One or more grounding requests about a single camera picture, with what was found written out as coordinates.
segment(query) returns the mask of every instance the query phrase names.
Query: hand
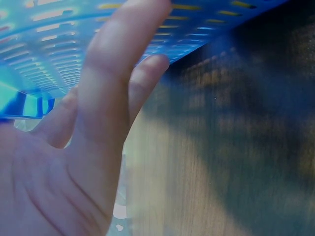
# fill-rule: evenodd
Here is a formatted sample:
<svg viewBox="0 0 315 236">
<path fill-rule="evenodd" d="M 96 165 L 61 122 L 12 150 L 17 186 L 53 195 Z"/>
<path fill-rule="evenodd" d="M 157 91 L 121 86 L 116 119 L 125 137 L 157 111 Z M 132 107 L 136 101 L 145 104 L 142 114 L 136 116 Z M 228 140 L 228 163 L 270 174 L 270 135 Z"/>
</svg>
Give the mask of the hand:
<svg viewBox="0 0 315 236">
<path fill-rule="evenodd" d="M 153 56 L 134 65 L 170 7 L 129 0 L 92 40 L 78 88 L 37 128 L 0 124 L 1 235 L 106 234 L 124 141 L 169 61 Z"/>
</svg>

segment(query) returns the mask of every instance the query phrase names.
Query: yellow stripe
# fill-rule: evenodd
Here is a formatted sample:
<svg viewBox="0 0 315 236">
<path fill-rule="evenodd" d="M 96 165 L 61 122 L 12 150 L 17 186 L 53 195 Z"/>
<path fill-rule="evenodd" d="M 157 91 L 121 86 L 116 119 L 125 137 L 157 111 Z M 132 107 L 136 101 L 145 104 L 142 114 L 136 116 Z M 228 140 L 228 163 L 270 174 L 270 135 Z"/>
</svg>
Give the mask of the yellow stripe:
<svg viewBox="0 0 315 236">
<path fill-rule="evenodd" d="M 156 36 L 167 36 L 171 35 L 170 33 L 156 33 Z"/>
<path fill-rule="evenodd" d="M 200 10 L 200 6 L 192 6 L 192 5 L 181 5 L 181 4 L 173 4 L 173 9 L 179 9 L 179 10 Z"/>
<path fill-rule="evenodd" d="M 246 2 L 242 2 L 242 1 L 234 1 L 234 2 L 232 2 L 232 5 L 241 6 L 241 7 L 245 7 L 245 8 L 256 8 L 256 6 L 248 4 Z"/>
<path fill-rule="evenodd" d="M 188 20 L 187 16 L 169 16 L 167 17 L 168 20 Z"/>
<path fill-rule="evenodd" d="M 178 26 L 160 26 L 161 29 L 178 28 Z"/>
<path fill-rule="evenodd" d="M 207 20 L 207 22 L 211 22 L 211 23 L 226 23 L 226 21 L 224 21 L 224 20 L 217 20 L 217 19 L 209 19 L 209 20 Z"/>
<path fill-rule="evenodd" d="M 219 14 L 229 15 L 229 16 L 241 16 L 240 13 L 233 12 L 233 11 L 225 11 L 225 10 L 219 11 Z"/>
<path fill-rule="evenodd" d="M 107 3 L 107 4 L 102 4 L 98 6 L 99 9 L 111 9 L 111 8 L 119 8 L 121 7 L 122 4 L 120 3 Z"/>
</svg>

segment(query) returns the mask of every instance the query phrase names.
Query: wood grain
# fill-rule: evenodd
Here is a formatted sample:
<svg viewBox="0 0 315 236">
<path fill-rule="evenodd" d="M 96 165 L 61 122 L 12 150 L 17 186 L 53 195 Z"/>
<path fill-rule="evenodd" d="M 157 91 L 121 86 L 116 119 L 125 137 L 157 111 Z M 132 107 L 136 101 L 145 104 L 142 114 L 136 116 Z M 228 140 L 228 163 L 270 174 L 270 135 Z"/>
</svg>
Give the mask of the wood grain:
<svg viewBox="0 0 315 236">
<path fill-rule="evenodd" d="M 134 236 L 312 236 L 315 2 L 173 65 L 126 142 Z"/>
</svg>

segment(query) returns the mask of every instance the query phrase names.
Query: blue plastic object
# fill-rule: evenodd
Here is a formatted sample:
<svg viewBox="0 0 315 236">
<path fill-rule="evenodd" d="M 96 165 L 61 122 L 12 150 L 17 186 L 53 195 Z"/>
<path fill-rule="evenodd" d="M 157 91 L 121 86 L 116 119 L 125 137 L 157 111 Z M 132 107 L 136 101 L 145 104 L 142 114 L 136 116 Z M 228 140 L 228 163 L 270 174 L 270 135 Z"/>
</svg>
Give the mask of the blue plastic object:
<svg viewBox="0 0 315 236">
<path fill-rule="evenodd" d="M 286 0 L 174 0 L 143 58 L 171 63 Z M 42 118 L 78 83 L 85 50 L 125 0 L 0 0 L 0 118 Z"/>
</svg>

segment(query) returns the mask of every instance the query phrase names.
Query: ventilation slot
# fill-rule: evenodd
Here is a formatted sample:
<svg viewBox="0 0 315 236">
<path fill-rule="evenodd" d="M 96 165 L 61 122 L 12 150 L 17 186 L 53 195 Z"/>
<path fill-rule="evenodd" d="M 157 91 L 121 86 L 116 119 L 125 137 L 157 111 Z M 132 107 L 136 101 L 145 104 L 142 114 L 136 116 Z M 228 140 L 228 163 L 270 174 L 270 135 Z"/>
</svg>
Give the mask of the ventilation slot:
<svg viewBox="0 0 315 236">
<path fill-rule="evenodd" d="M 73 14 L 72 8 L 61 9 L 57 11 L 49 11 L 33 17 L 33 21 L 41 21 L 59 16 L 70 16 Z"/>
</svg>

